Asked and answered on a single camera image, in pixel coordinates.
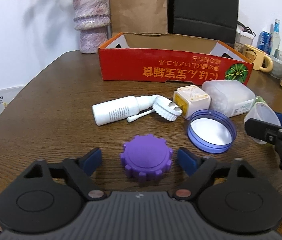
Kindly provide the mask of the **purple gear-shaped lid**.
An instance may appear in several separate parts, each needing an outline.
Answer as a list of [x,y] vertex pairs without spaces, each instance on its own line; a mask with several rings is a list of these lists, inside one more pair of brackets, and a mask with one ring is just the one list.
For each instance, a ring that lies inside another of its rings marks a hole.
[[140,183],[159,181],[170,171],[172,155],[165,139],[152,134],[137,135],[123,144],[120,162],[128,178],[137,178]]

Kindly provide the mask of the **translucent cotton swab box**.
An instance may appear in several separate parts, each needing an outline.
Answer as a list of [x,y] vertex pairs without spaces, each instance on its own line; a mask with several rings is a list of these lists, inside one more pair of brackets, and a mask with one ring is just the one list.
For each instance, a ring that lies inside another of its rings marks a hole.
[[202,90],[211,98],[209,109],[228,118],[249,112],[256,99],[252,90],[236,80],[206,81]]

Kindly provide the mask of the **blue transparent round lid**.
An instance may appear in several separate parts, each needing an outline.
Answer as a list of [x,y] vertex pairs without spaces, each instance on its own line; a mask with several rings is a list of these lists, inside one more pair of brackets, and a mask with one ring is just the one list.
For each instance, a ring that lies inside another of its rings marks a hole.
[[234,123],[224,114],[203,109],[190,117],[187,135],[193,145],[200,150],[220,154],[231,148],[237,130]]

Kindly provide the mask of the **white spray bottle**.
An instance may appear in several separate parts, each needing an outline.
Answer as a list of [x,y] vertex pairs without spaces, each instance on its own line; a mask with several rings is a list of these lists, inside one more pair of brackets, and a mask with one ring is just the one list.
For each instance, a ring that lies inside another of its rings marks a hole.
[[158,95],[126,96],[92,106],[95,123],[98,126],[126,119],[153,106]]

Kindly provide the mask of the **white ribbed cap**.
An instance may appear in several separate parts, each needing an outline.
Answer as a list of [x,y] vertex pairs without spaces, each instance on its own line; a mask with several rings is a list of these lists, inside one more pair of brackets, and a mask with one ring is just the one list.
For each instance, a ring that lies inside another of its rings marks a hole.
[[161,95],[156,97],[152,107],[158,115],[168,121],[175,121],[182,114],[176,103]]

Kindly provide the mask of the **cotton swab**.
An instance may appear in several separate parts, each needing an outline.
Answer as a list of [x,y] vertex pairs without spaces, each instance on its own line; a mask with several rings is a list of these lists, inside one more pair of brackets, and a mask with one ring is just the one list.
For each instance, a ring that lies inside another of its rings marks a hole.
[[131,122],[133,122],[133,121],[135,121],[135,120],[137,120],[137,119],[139,119],[141,117],[144,117],[144,116],[146,116],[148,114],[153,113],[154,111],[155,111],[154,109],[151,109],[151,110],[145,111],[145,112],[137,114],[137,115],[129,116],[127,118],[127,122],[131,123]]

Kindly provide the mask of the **white cube charger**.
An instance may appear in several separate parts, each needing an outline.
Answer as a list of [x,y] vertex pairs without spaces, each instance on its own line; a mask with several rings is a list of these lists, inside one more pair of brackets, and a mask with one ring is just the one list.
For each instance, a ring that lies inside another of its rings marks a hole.
[[190,85],[177,88],[172,101],[182,110],[181,116],[190,119],[196,111],[209,109],[211,98],[200,87]]

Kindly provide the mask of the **yellow bear mug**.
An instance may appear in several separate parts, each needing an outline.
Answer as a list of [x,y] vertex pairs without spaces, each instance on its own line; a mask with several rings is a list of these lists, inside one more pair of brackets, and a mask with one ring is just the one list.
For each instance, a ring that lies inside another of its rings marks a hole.
[[273,70],[273,61],[264,51],[254,46],[245,44],[243,47],[243,55],[253,63],[253,70],[269,73]]

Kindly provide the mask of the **blue soda can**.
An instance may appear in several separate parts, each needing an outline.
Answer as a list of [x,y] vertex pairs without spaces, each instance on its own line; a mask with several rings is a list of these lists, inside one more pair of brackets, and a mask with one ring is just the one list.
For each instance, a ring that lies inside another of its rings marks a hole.
[[262,31],[258,37],[257,48],[266,54],[270,55],[271,52],[271,33]]

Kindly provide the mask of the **clear glass bottle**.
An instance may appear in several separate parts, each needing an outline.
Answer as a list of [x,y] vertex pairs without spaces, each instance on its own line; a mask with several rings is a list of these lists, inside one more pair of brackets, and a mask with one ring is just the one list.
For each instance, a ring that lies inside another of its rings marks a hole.
[[270,55],[271,56],[275,55],[276,50],[279,49],[279,46],[280,46],[281,38],[280,38],[279,31],[280,31],[280,20],[276,19],[274,23],[274,27],[273,27],[272,37],[271,37],[271,45],[270,45],[270,48],[271,48]]

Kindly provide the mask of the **clear snack container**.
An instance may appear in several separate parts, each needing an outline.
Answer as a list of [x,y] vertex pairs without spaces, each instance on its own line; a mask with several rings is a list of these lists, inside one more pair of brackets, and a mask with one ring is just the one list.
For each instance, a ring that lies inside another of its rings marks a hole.
[[249,27],[238,21],[234,49],[243,53],[244,45],[252,45],[255,36],[256,34]]

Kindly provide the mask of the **orange cardboard box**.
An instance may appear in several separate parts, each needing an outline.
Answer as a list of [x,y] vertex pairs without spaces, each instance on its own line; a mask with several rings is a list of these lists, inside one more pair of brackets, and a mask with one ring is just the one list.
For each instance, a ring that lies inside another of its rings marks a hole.
[[247,84],[253,63],[227,44],[178,34],[119,33],[98,48],[107,81],[189,82],[212,80]]

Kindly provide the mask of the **white booklet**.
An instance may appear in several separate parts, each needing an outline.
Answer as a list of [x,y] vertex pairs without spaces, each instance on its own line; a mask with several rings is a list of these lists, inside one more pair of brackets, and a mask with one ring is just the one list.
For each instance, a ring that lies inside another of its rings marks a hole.
[[24,87],[24,85],[21,85],[0,89],[0,114]]

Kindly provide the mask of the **black paper bag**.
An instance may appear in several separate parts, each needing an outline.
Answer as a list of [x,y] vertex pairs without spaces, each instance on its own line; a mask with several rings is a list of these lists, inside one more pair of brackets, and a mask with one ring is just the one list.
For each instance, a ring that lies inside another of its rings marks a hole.
[[219,40],[233,47],[239,0],[168,0],[168,33]]

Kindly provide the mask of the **brown paper bag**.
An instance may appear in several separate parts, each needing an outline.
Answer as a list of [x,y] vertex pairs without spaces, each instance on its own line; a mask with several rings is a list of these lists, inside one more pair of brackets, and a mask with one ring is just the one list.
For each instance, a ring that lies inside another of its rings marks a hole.
[[110,0],[112,33],[168,32],[167,0]]

